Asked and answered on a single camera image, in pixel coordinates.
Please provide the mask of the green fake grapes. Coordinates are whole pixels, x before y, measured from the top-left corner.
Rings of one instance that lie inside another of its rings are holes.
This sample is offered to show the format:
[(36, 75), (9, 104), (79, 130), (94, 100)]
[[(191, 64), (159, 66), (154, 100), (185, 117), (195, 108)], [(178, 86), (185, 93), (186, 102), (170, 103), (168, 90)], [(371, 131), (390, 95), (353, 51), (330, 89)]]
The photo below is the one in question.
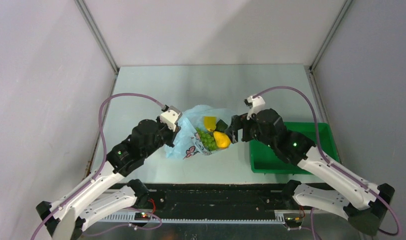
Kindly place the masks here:
[(196, 128), (196, 132), (197, 132), (197, 139), (199, 139), (201, 141), (201, 143), (203, 144), (203, 147), (212, 152), (212, 151), (216, 151), (218, 150), (218, 146), (216, 144), (215, 138), (209, 134), (209, 132), (207, 131), (203, 131), (199, 128)]

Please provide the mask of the light blue plastic bag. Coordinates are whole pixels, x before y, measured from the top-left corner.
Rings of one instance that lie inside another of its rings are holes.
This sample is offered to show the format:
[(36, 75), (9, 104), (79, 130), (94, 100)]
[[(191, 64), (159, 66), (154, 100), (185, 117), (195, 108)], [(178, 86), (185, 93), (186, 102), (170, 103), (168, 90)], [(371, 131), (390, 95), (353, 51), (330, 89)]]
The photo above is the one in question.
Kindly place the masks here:
[(208, 156), (224, 150), (221, 148), (216, 151), (206, 150), (201, 141), (196, 138), (198, 136), (196, 128), (209, 132), (205, 129), (203, 124), (204, 116), (216, 117), (217, 121), (223, 120), (229, 126), (231, 123), (231, 117), (234, 115), (235, 113), (230, 109), (213, 108), (208, 105), (196, 105), (195, 107), (186, 110), (183, 112), (183, 116), (178, 122), (181, 130), (174, 140), (174, 147), (165, 146), (166, 157), (186, 159), (196, 154)]

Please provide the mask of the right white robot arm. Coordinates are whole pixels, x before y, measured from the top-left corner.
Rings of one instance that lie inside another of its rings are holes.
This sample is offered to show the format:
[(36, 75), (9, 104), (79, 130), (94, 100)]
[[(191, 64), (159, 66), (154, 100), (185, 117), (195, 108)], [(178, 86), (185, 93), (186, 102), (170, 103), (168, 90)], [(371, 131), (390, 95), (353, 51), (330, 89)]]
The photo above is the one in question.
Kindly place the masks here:
[(312, 207), (333, 213), (365, 235), (376, 236), (395, 193), (387, 183), (377, 185), (362, 179), (330, 158), (320, 145), (304, 134), (287, 129), (281, 116), (265, 109), (252, 116), (232, 116), (226, 134), (236, 143), (258, 141), (271, 148), (277, 158), (322, 179), (332, 187), (323, 190), (297, 180), (290, 180), (281, 192), (284, 207)]

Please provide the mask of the yellow fake pear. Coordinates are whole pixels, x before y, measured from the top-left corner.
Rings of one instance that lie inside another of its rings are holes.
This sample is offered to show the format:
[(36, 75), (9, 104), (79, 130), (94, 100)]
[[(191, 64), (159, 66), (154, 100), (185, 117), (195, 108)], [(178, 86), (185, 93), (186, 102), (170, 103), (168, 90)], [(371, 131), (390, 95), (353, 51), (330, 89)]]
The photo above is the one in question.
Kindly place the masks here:
[(213, 132), (213, 137), (215, 139), (215, 143), (216, 146), (219, 149), (226, 149), (230, 146), (231, 144), (231, 140), (229, 139), (229, 137), (223, 133), (223, 132), (219, 132), (219, 131), (214, 131)]

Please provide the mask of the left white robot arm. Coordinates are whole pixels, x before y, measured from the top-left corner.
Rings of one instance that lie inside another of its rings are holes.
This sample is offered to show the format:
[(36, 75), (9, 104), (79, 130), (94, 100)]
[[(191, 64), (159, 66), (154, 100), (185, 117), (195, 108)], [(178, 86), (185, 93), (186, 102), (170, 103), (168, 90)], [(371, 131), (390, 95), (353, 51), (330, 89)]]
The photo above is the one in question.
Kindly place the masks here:
[(101, 195), (141, 167), (159, 148), (173, 146), (180, 129), (176, 120), (162, 116), (140, 121), (125, 140), (104, 153), (100, 168), (71, 192), (54, 202), (42, 201), (36, 206), (42, 226), (53, 239), (76, 240), (95, 222), (120, 209), (147, 206), (149, 190), (138, 179), (112, 195)]

